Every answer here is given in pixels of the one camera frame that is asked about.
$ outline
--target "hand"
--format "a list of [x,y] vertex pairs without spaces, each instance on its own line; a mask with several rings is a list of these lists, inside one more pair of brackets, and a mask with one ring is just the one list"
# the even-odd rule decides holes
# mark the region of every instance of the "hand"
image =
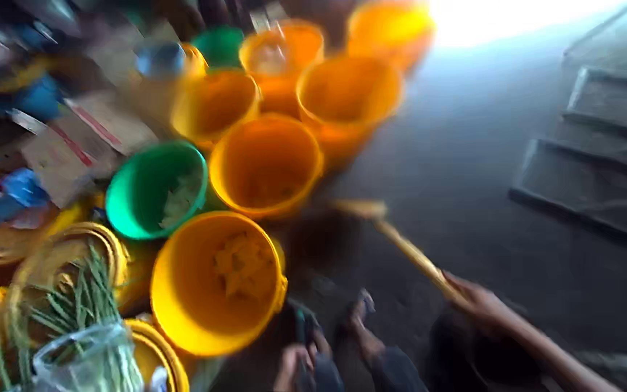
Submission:
[[444,272],[447,281],[451,283],[466,298],[466,302],[455,301],[466,314],[473,317],[480,326],[488,329],[503,328],[514,331],[516,328],[528,324],[521,316],[504,304],[495,293],[474,282]]
[[290,344],[282,350],[279,373],[272,387],[274,392],[294,391],[294,377],[297,375],[297,366],[300,359],[305,361],[309,370],[314,370],[313,359],[303,344]]

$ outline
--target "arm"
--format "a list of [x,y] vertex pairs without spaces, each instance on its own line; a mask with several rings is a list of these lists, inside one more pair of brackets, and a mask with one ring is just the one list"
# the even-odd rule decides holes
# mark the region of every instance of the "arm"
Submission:
[[548,367],[561,387],[577,392],[621,392],[529,324],[492,291],[448,273],[445,275],[467,299],[466,303],[455,303],[461,310],[479,324],[501,329],[518,341],[534,358]]

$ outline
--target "foot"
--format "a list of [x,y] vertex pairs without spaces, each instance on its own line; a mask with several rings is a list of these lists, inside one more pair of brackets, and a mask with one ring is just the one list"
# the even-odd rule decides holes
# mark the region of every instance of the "foot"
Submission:
[[363,328],[364,320],[368,313],[374,313],[374,300],[371,298],[369,291],[361,289],[360,294],[357,296],[357,300],[350,308],[350,316],[348,318],[348,325],[352,328]]

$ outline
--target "green bucket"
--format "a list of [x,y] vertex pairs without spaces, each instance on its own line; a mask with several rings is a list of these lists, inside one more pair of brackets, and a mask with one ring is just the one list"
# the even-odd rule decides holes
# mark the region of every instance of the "green bucket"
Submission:
[[238,50],[241,42],[243,42],[243,31],[229,26],[210,29],[190,41],[202,53],[210,68],[240,68]]
[[[201,173],[195,200],[185,215],[168,227],[161,227],[164,205],[179,178]],[[111,225],[128,238],[165,238],[196,214],[219,209],[210,196],[205,158],[185,141],[165,142],[132,156],[113,176],[105,209]]]

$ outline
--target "leg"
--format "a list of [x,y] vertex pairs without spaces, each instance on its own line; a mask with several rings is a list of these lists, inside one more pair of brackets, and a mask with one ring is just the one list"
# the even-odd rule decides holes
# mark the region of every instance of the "leg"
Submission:
[[312,334],[313,343],[309,346],[309,354],[311,358],[316,359],[313,375],[316,381],[316,392],[344,392],[343,380],[333,362],[330,344],[320,329],[314,330]]
[[367,290],[353,305],[348,325],[360,346],[361,358],[374,379],[377,392],[427,392],[413,362],[397,347],[386,347],[364,326],[373,301]]

